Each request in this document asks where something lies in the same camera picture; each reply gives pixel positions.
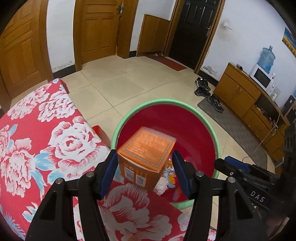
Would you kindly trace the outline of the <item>yellow foam net wrap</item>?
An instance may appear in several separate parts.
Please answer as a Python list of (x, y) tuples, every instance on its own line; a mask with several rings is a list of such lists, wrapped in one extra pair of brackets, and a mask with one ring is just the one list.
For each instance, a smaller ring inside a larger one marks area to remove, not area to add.
[(173, 190), (173, 193), (171, 195), (172, 201), (177, 202), (181, 196), (181, 188), (179, 183), (177, 182), (177, 175), (171, 159), (169, 159), (166, 165), (164, 177), (166, 178), (166, 180), (168, 180), (166, 184), (167, 188)]

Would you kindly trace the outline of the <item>orange cardboard box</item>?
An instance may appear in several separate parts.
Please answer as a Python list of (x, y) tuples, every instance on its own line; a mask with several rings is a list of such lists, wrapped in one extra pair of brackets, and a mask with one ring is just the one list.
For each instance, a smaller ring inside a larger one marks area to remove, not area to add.
[(154, 190), (175, 142), (170, 135), (141, 127), (117, 150), (121, 175), (134, 185)]

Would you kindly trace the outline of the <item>crumpled tissue in bin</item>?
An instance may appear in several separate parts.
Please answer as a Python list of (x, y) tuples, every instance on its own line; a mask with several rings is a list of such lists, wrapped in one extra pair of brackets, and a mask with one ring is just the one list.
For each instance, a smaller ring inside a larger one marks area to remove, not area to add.
[(161, 177), (158, 180), (158, 183), (153, 189), (153, 192), (156, 193), (158, 196), (161, 196), (165, 193), (165, 191), (168, 189), (168, 179), (166, 177)]

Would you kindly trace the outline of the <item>grey floor mat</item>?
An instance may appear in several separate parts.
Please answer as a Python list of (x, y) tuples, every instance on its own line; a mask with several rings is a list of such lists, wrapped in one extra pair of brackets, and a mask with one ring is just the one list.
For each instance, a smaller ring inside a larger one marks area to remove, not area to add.
[(197, 106), (217, 122), (251, 157), (257, 166), (267, 169), (267, 153), (262, 145), (257, 148), (260, 143), (259, 139), (237, 117), (226, 108), (222, 113), (217, 112), (207, 99), (203, 99)]

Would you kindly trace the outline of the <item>red bin with green rim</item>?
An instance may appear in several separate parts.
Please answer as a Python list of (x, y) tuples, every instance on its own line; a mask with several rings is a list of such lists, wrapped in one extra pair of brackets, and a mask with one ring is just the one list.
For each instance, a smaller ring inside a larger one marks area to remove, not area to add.
[(142, 126), (176, 138), (174, 148), (186, 162), (207, 176), (217, 178), (214, 161), (221, 156), (218, 139), (210, 123), (195, 108), (168, 98), (140, 104), (116, 127), (111, 148), (121, 147)]

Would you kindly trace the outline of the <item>black sneaker near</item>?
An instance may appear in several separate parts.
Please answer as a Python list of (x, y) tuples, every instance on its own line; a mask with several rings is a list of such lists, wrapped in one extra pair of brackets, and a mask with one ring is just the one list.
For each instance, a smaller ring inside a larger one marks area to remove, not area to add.
[(207, 101), (211, 104), (211, 106), (219, 113), (224, 112), (222, 105), (217, 97), (211, 95), (207, 98)]

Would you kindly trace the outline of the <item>black sneaker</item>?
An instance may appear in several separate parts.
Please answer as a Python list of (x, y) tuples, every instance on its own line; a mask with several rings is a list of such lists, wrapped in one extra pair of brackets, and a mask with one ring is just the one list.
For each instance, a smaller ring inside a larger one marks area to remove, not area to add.
[(211, 96), (211, 93), (208, 92), (205, 88), (203, 87), (198, 87), (195, 91), (194, 91), (194, 94), (196, 96), (201, 96), (201, 97), (204, 97), (204, 98), (207, 98), (207, 97), (210, 97)]
[(211, 104), (211, 106), (219, 113), (224, 112), (222, 105), (217, 97), (211, 95), (207, 98), (207, 101)]
[(198, 87), (201, 87), (201, 88), (205, 89), (206, 91), (211, 90), (208, 85), (208, 81), (206, 79), (198, 77), (195, 82), (198, 85)]

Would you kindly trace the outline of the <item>wooden sideboard cabinet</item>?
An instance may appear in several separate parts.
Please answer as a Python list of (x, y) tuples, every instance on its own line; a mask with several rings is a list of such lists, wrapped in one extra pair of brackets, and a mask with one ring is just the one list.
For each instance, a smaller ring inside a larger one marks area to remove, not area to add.
[(257, 83), (233, 63), (228, 63), (214, 94), (262, 141), (272, 160), (282, 160), (289, 122)]

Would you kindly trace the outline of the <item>red floral tablecloth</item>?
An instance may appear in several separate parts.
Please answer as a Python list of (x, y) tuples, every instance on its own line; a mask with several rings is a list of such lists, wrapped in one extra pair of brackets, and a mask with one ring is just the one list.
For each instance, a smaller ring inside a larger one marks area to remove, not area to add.
[[(39, 87), (1, 118), (1, 240), (24, 240), (56, 179), (78, 179), (103, 162), (111, 144), (86, 121), (61, 79)], [(99, 210), (111, 240), (182, 240), (191, 200), (156, 195), (117, 172)]]

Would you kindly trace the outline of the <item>black sneaker middle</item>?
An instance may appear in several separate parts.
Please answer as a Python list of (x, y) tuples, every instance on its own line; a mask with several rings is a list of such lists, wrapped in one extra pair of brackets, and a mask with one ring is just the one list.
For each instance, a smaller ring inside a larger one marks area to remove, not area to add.
[(195, 91), (194, 91), (194, 94), (196, 96), (201, 96), (201, 97), (204, 97), (204, 98), (207, 98), (207, 97), (210, 97), (211, 96), (211, 93), (208, 92), (205, 88), (203, 87), (198, 87)]

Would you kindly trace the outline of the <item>white microwave oven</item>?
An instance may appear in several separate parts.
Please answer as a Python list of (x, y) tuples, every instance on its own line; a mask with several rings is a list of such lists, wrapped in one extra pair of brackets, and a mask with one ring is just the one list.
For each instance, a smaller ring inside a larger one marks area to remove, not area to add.
[(262, 69), (258, 64), (254, 65), (250, 78), (255, 81), (266, 93), (270, 93), (274, 84), (274, 78)]

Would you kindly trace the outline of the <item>black sneaker far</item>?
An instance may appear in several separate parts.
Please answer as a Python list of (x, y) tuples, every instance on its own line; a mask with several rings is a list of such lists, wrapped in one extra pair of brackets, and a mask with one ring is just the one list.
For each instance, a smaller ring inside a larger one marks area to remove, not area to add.
[(198, 77), (195, 82), (198, 85), (198, 87), (201, 87), (201, 88), (205, 89), (206, 91), (211, 90), (208, 85), (208, 81), (206, 79)]

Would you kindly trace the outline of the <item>blue water jug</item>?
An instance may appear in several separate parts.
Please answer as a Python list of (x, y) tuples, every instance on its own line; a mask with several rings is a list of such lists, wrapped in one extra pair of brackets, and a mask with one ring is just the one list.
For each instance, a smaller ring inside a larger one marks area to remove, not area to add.
[(269, 74), (274, 60), (275, 55), (273, 53), (273, 47), (271, 45), (268, 48), (263, 47), (257, 65), (259, 65), (267, 74)]

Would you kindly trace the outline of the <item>red door mat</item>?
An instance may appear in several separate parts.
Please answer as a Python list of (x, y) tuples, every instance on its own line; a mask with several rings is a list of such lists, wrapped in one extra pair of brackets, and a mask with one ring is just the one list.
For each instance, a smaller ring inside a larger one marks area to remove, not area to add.
[(187, 67), (171, 60), (171, 59), (168, 59), (166, 57), (163, 57), (163, 56), (156, 56), (156, 55), (148, 55), (147, 56), (148, 58), (150, 59), (153, 59), (155, 61), (158, 61), (159, 63), (162, 63), (164, 65), (166, 65), (167, 67), (175, 70), (175, 71), (182, 71), (182, 70), (185, 70), (187, 69)]

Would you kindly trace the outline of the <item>wooden door left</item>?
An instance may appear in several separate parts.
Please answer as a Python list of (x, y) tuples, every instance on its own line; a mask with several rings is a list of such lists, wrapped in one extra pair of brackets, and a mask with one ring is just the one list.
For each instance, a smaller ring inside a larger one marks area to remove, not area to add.
[(1, 34), (1, 108), (53, 78), (46, 37), (48, 1), (26, 1)]

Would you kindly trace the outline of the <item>wooden door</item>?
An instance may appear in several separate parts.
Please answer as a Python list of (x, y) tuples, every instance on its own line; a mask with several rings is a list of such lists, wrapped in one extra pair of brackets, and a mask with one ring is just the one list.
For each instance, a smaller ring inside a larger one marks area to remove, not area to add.
[(128, 58), (138, 1), (75, 1), (74, 60), (82, 65), (104, 57)]
[(48, 1), (26, 1), (1, 34), (1, 108), (53, 78), (46, 37)]

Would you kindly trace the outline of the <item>wooden door right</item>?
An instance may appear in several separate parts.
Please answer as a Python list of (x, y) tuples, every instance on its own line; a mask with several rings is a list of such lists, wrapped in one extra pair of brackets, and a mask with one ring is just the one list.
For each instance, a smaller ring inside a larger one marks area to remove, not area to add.
[(138, 1), (75, 1), (74, 60), (82, 65), (104, 57), (128, 58)]

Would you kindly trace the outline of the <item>small wooden shoe cabinet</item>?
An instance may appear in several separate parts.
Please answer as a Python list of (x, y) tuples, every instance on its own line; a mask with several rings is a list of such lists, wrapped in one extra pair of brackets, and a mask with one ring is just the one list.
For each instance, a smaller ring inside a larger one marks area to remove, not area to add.
[(138, 41), (137, 56), (163, 53), (170, 25), (169, 20), (145, 14)]

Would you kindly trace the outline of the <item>black entrance door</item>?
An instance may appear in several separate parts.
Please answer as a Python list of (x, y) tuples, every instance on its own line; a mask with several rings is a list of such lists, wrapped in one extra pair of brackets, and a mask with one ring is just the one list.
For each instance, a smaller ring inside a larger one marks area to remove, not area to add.
[(224, 4), (225, 1), (176, 1), (163, 55), (199, 73)]

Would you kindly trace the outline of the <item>framed wall picture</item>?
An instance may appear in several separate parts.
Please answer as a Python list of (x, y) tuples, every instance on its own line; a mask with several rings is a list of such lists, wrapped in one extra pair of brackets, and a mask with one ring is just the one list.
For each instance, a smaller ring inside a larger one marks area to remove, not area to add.
[(293, 56), (296, 57), (296, 42), (295, 37), (292, 35), (292, 33), (289, 31), (288, 28), (285, 28), (282, 42), (287, 46), (289, 51), (293, 54)]

